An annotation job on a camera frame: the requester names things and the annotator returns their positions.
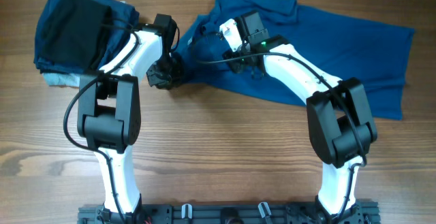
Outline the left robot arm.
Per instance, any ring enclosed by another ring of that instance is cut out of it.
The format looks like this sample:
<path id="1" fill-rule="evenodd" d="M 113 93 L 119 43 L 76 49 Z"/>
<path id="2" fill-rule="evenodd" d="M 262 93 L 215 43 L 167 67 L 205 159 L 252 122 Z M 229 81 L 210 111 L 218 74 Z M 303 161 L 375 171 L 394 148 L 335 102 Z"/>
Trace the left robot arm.
<path id="1" fill-rule="evenodd" d="M 170 90 L 181 83 L 183 65 L 175 54 L 180 30 L 171 16 L 128 29 L 124 49 L 94 74 L 80 77 L 77 130 L 85 149 L 99 161 L 105 201 L 96 223 L 147 223 L 136 185 L 133 145 L 141 126 L 139 84 Z"/>

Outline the blue polo shirt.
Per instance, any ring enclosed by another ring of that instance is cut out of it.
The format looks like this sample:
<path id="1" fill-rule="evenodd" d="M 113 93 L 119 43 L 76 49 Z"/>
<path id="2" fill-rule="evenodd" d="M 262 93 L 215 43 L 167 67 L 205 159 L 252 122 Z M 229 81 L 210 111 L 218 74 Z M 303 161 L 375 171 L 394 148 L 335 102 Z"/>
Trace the blue polo shirt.
<path id="1" fill-rule="evenodd" d="M 333 14 L 297 0 L 216 0 L 182 36 L 177 53 L 184 82 L 278 103 L 301 100 L 280 81 L 245 70 L 235 74 L 223 62 L 228 43 L 219 38 L 225 21 L 257 11 L 271 36 L 282 35 L 308 61 L 341 79 L 363 83 L 373 116 L 400 120 L 405 74 L 414 30 Z"/>

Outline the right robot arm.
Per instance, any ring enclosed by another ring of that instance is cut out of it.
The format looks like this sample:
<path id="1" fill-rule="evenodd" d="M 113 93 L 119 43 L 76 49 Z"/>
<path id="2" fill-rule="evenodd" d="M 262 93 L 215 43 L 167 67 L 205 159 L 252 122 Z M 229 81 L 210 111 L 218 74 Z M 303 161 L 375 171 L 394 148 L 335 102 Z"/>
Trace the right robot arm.
<path id="1" fill-rule="evenodd" d="M 219 33 L 230 46 L 224 56 L 230 66 L 257 67 L 305 103 L 309 139 L 323 164 L 315 220 L 342 223 L 359 217 L 356 177 L 367 165 L 369 148 L 377 139 L 362 83 L 330 75 L 283 36 L 270 36 L 256 11 L 225 21 Z"/>

